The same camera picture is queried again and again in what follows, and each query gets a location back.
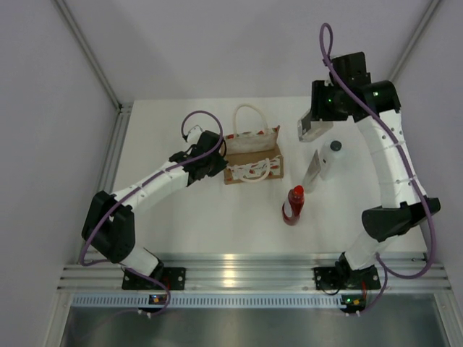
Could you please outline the white bottle grey cap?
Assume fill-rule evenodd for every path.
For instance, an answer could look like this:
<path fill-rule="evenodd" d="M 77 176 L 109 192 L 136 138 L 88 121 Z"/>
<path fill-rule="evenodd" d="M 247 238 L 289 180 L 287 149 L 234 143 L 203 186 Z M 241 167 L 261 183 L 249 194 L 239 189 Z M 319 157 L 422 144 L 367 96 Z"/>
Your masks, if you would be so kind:
<path fill-rule="evenodd" d="M 345 169 L 345 148 L 339 140 L 325 142 L 320 151 L 320 177 L 328 181 Z"/>

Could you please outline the burlap watermelon canvas bag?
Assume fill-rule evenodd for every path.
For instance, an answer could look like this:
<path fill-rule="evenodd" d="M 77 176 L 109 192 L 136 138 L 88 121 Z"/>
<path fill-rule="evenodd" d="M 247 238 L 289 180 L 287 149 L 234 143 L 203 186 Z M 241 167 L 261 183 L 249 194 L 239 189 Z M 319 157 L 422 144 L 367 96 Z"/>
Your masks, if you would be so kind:
<path fill-rule="evenodd" d="M 250 108 L 260 116 L 262 126 L 258 130 L 238 132 L 237 115 L 242 108 Z M 277 143 L 280 127 L 270 127 L 264 113 L 249 103 L 235 108 L 232 126 L 233 132 L 224 138 L 224 155 L 228 162 L 224 169 L 224 183 L 253 184 L 283 178 L 284 157 Z"/>

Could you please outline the red liquid bottle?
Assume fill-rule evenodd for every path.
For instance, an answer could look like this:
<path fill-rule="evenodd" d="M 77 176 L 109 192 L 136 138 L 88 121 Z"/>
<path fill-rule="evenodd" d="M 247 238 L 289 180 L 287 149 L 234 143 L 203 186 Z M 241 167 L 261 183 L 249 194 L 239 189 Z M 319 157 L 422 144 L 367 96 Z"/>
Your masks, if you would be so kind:
<path fill-rule="evenodd" d="M 289 226 L 294 226 L 300 219 L 300 214 L 305 203 L 305 191 L 303 186 L 297 185 L 291 189 L 282 205 L 282 217 Z"/>

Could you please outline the beige bottle grey cap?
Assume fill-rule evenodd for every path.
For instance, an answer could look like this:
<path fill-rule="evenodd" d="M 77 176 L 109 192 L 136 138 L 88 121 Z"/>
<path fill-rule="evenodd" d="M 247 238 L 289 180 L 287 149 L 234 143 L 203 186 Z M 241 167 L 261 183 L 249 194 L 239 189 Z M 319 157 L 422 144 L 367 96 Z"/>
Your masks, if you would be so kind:
<path fill-rule="evenodd" d="M 297 122 L 299 141 L 313 142 L 332 129 L 333 126 L 332 121 L 316 120 L 312 111 L 308 110 Z"/>

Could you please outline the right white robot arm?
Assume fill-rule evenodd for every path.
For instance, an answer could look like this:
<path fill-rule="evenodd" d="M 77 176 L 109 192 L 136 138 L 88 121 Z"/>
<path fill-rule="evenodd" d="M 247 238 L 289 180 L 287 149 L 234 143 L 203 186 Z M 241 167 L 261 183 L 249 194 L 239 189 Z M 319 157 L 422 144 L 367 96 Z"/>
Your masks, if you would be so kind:
<path fill-rule="evenodd" d="M 394 84 L 372 82 L 363 52 L 328 59 L 327 80 L 312 83 L 310 110 L 299 120 L 300 140 L 312 142 L 337 121 L 353 119 L 364 137 L 380 187 L 380 205 L 362 212 L 364 231 L 336 263 L 338 282 L 359 283 L 376 257 L 441 209 L 415 173 L 402 131 L 401 103 Z"/>

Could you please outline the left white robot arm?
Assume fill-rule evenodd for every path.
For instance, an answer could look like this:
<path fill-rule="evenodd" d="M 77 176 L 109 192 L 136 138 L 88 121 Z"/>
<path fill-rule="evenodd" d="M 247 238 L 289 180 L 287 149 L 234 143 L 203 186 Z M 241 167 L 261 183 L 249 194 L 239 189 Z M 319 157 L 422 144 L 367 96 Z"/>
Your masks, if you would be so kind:
<path fill-rule="evenodd" d="M 194 127 L 184 139 L 190 143 L 187 150 L 173 154 L 138 183 L 118 192 L 98 192 L 82 229 L 86 249 L 92 246 L 105 261 L 131 268 L 149 289 L 162 284 L 163 263 L 137 243 L 136 213 L 196 181 L 215 176 L 227 165 L 220 153 L 224 142 L 220 134 Z"/>

